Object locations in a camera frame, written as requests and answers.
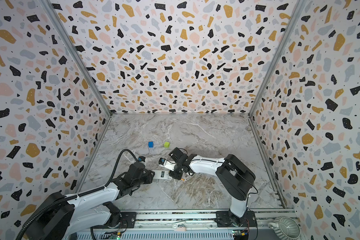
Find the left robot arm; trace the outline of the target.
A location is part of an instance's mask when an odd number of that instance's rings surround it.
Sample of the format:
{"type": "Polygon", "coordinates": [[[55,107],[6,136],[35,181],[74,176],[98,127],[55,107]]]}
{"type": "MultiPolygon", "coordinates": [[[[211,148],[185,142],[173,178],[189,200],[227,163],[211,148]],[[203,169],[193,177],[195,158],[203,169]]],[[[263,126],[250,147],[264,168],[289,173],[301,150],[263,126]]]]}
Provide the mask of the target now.
{"type": "Polygon", "coordinates": [[[151,184],[155,172],[142,162],[130,165],[127,172],[110,179],[105,185],[78,194],[49,195],[25,221],[17,239],[62,240],[95,226],[116,226],[121,212],[114,201],[131,195],[141,185],[151,184]]]}

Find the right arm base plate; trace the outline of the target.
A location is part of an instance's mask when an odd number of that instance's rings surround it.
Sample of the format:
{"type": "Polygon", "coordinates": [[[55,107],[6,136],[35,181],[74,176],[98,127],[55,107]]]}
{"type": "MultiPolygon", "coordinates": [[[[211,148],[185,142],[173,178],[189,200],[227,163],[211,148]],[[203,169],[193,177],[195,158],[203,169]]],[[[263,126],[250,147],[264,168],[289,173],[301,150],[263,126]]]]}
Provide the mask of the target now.
{"type": "Polygon", "coordinates": [[[256,227],[257,220],[253,211],[247,210],[242,217],[237,217],[231,211],[217,211],[214,221],[219,228],[237,227],[256,227]]]}

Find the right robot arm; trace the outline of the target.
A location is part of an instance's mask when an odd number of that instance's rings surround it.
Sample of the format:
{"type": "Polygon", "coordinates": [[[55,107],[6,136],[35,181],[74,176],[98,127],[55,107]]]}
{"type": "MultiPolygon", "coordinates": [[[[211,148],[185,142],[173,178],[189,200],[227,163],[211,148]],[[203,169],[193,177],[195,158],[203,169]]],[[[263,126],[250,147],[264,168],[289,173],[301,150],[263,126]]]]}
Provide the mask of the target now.
{"type": "Polygon", "coordinates": [[[181,180],[184,175],[207,174],[217,177],[231,196],[231,206],[227,212],[216,213],[215,222],[219,227],[242,227],[247,224],[245,214],[250,195],[257,194],[254,186],[255,174],[235,155],[225,158],[206,158],[200,155],[187,155],[179,148],[169,153],[171,161],[164,158],[159,164],[169,170],[169,175],[181,180]]]}

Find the white red remote control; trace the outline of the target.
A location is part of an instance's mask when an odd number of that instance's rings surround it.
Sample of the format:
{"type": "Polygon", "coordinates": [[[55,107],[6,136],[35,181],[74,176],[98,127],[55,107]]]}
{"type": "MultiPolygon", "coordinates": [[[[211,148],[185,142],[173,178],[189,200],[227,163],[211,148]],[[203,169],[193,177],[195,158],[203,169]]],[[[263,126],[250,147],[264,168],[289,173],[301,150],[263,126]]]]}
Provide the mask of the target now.
{"type": "Polygon", "coordinates": [[[169,170],[153,170],[155,173],[154,180],[171,180],[172,177],[170,176],[169,170]]]}

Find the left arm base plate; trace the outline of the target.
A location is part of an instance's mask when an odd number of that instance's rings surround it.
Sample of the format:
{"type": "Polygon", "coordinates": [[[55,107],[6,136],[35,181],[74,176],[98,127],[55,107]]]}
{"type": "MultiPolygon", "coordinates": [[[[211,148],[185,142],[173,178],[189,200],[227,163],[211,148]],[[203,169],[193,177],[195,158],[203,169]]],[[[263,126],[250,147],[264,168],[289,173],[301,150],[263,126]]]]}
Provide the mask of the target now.
{"type": "Polygon", "coordinates": [[[112,214],[103,225],[94,226],[95,229],[133,229],[137,218],[136,212],[121,212],[112,214]]]}

